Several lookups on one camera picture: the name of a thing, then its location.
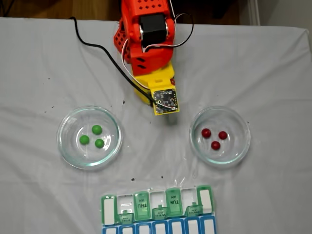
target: glass bowl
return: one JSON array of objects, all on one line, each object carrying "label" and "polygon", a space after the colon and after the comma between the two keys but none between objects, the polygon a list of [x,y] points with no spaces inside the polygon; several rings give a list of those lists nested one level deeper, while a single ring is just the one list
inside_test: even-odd
[{"label": "glass bowl", "polygon": [[[102,127],[100,135],[92,132],[94,125]],[[82,135],[89,137],[89,144],[80,143]],[[104,141],[102,148],[95,146],[97,139]],[[62,120],[57,142],[63,158],[70,165],[93,170],[103,167],[116,156],[122,144],[122,132],[117,119],[108,110],[84,106],[75,109]]]},{"label": "glass bowl", "polygon": [[[208,128],[209,138],[201,131]],[[219,138],[219,132],[225,131],[227,138]],[[213,141],[220,143],[220,149],[211,147]],[[228,168],[238,164],[246,155],[250,145],[250,131],[247,123],[235,111],[212,106],[197,114],[190,127],[190,143],[194,153],[203,161],[218,168]]]}]

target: green candy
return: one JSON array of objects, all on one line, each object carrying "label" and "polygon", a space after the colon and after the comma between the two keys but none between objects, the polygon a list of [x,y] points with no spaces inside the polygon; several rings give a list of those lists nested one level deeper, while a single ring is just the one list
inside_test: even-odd
[{"label": "green candy", "polygon": [[95,145],[96,145],[96,147],[99,148],[99,149],[103,148],[103,146],[104,146],[104,140],[102,140],[102,139],[97,139],[96,142],[95,142]]},{"label": "green candy", "polygon": [[90,139],[87,135],[82,135],[80,138],[79,138],[79,141],[82,145],[87,145],[89,144],[90,142]]},{"label": "green candy", "polygon": [[102,133],[102,127],[99,126],[99,125],[94,125],[92,127],[92,132],[95,134],[95,135],[100,135]]}]

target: white wire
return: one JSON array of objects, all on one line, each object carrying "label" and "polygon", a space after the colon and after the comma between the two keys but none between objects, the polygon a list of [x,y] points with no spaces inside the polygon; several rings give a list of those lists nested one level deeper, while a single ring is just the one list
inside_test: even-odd
[{"label": "white wire", "polygon": [[174,18],[175,18],[176,16],[175,16],[174,7],[172,6],[171,0],[169,0],[169,2],[170,2],[170,5],[171,5],[172,14],[173,14],[173,16],[174,16]]},{"label": "white wire", "polygon": [[122,50],[121,50],[121,61],[122,61],[122,64],[123,64],[123,67],[126,69],[126,71],[129,73],[129,75],[132,77],[133,80],[136,81],[136,83],[138,83],[140,86],[142,86],[144,89],[148,89],[149,90],[149,87],[141,84],[132,74],[131,72],[127,69],[126,67],[126,64],[125,64],[125,60],[124,60],[124,52],[125,52],[125,49],[127,47],[127,44],[128,44],[128,39],[125,40],[125,43],[122,47]]},{"label": "white wire", "polygon": [[[177,14],[177,16],[176,16],[175,19],[174,19],[174,22],[176,22],[177,18],[179,18],[179,17],[182,16],[182,15],[188,15],[188,14],[186,14],[186,13]],[[143,48],[143,52],[145,52],[145,51],[146,51],[148,48],[150,48],[150,47],[173,47],[173,48],[175,48],[175,47],[178,47],[178,46],[184,44],[188,39],[189,39],[189,37],[188,37],[187,39],[185,39],[183,42],[181,42],[181,43],[179,43],[179,44],[177,44],[177,45],[151,44],[151,45],[148,45],[148,46],[146,46],[145,48]]]},{"label": "white wire", "polygon": [[157,102],[157,105],[158,105],[158,106],[163,106],[163,107],[169,108],[169,109],[171,109],[171,110],[173,110],[173,111],[177,110],[176,107],[166,106],[166,105],[161,104],[161,103],[158,103],[158,102]]}]

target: white fabric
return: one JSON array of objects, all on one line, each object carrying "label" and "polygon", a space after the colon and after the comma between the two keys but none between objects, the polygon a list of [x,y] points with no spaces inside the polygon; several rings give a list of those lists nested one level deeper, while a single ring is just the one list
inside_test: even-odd
[{"label": "white fabric", "polygon": [[[116,22],[78,26],[121,65]],[[178,25],[176,41],[189,31]],[[101,50],[78,41],[73,21],[0,19],[0,233],[99,234],[103,194],[201,184],[212,185],[220,234],[311,233],[307,31],[196,25],[172,61],[181,112],[155,117]],[[86,104],[109,109],[124,128],[121,154],[102,171],[71,167],[56,144],[62,118]],[[250,126],[248,155],[231,170],[190,151],[191,121],[212,105]]]}]

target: red candy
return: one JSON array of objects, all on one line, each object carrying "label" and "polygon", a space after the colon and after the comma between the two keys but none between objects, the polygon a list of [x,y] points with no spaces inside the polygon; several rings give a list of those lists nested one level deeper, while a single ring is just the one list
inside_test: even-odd
[{"label": "red candy", "polygon": [[203,138],[209,138],[211,136],[211,131],[208,128],[204,128],[201,131],[201,135],[203,136]]},{"label": "red candy", "polygon": [[221,145],[220,145],[220,143],[217,142],[217,141],[213,141],[213,142],[211,143],[211,148],[214,149],[214,150],[218,150],[218,149],[220,149],[220,147],[221,147]]},{"label": "red candy", "polygon": [[224,131],[219,132],[219,138],[221,140],[225,140],[227,137],[228,137],[228,134],[226,132],[224,132]]}]

